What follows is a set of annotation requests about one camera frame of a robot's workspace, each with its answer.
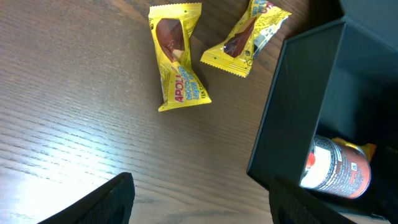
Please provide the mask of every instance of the black box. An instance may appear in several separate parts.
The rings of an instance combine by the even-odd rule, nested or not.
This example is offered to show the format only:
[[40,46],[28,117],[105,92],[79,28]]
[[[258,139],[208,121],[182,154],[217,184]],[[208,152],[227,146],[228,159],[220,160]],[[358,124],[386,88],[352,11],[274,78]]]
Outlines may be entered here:
[[[277,175],[299,185],[315,134],[398,148],[398,1],[340,4],[341,19],[282,48],[248,166],[267,189]],[[338,212],[384,216],[366,194],[311,193]]]

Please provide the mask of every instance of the chocolate bar wrapper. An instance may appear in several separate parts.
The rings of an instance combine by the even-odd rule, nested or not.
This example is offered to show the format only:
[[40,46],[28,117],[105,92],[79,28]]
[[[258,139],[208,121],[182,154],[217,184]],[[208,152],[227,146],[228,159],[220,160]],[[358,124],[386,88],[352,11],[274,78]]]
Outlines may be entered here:
[[206,50],[200,61],[246,77],[260,50],[291,13],[269,1],[250,0],[249,7],[227,39]]
[[201,14],[201,3],[152,6],[149,26],[155,43],[164,103],[159,111],[211,103],[191,69],[189,38]]

